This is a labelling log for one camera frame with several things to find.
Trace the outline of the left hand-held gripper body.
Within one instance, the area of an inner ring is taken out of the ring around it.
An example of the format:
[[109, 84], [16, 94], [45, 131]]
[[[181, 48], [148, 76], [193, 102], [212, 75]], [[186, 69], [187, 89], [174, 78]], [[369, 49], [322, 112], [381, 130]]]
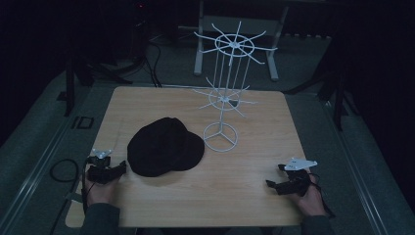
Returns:
[[86, 172], [86, 178], [89, 181], [99, 184], [107, 184], [112, 180], [110, 168], [111, 152], [112, 150], [92, 150], [93, 156], [87, 158], [87, 162], [90, 166]]

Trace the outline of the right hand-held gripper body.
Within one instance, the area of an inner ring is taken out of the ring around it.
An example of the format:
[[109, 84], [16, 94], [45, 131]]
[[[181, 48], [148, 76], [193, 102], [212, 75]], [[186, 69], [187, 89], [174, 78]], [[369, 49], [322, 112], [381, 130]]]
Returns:
[[317, 161], [309, 161], [297, 158], [291, 158], [283, 166], [287, 173], [289, 183], [286, 189], [287, 194], [299, 194], [303, 196], [311, 184], [308, 170], [317, 165]]

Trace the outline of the black cap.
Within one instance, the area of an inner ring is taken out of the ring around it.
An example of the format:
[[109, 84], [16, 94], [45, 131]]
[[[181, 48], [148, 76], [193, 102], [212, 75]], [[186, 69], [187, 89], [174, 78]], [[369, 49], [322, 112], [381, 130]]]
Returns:
[[142, 127], [127, 145], [131, 170], [145, 177], [189, 170], [204, 153], [204, 140], [176, 117], [163, 117]]

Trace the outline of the person's left hand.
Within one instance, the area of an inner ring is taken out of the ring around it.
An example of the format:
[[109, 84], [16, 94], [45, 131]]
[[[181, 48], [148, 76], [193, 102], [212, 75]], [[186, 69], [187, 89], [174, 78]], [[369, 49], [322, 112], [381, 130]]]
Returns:
[[111, 204], [114, 201], [115, 188], [118, 182], [118, 178], [107, 184], [99, 184], [86, 179], [85, 188], [87, 206], [90, 207], [93, 204]]

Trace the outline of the person's right hand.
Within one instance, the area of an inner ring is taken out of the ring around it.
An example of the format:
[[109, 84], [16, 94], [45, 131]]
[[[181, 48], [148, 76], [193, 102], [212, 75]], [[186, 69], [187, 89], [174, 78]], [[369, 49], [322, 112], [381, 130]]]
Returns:
[[309, 175], [309, 178], [311, 185], [303, 196], [292, 194], [288, 198], [299, 208], [304, 216], [326, 215], [321, 193], [316, 187], [316, 179], [313, 175]]

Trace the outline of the black metal stand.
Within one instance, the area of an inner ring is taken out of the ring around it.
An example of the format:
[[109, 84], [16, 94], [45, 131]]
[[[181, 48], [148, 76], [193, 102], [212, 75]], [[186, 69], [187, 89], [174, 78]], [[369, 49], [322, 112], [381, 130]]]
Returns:
[[122, 84], [131, 84], [131, 81], [121, 78], [120, 75], [123, 73], [127, 73], [129, 71], [133, 71], [139, 67], [137, 63], [132, 63], [131, 65], [121, 69], [110, 70], [101, 64], [94, 63], [92, 60], [88, 59], [83, 55], [71, 56], [66, 62], [66, 90], [62, 91], [58, 96], [59, 101], [66, 102], [66, 117], [70, 115], [75, 103], [74, 78], [76, 75], [76, 63], [78, 63], [79, 67], [85, 66], [89, 70], [96, 71], [100, 74], [103, 74], [105, 77]]
[[345, 110], [344, 102], [349, 104], [349, 100], [346, 97], [345, 67], [328, 68], [326, 66], [318, 66], [311, 79], [294, 88], [285, 90], [284, 94], [295, 95], [311, 86], [316, 85], [317, 83], [322, 83], [319, 91], [317, 92], [317, 98], [319, 101], [329, 102], [332, 97], [335, 97], [333, 122], [335, 127], [339, 131], [342, 131], [342, 115]]

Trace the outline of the metal floor rail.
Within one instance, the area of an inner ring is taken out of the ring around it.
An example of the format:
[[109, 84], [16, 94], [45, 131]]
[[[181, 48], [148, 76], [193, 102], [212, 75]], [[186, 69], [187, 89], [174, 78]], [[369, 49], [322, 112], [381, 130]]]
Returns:
[[0, 235], [63, 235], [76, 167], [71, 126], [79, 111], [33, 111], [0, 148]]
[[363, 175], [358, 169], [358, 165], [354, 160], [354, 156], [350, 147], [348, 146], [344, 132], [339, 130], [333, 121], [333, 114], [335, 111], [334, 106], [330, 101], [323, 101], [321, 102], [321, 105], [324, 114], [328, 119], [331, 128], [334, 130], [336, 138], [338, 139], [345, 154], [347, 171], [354, 184], [355, 190], [370, 222], [374, 235], [389, 235], [388, 230], [386, 229], [386, 226], [380, 216], [379, 210], [375, 205], [373, 197], [369, 191], [369, 188], [363, 179]]

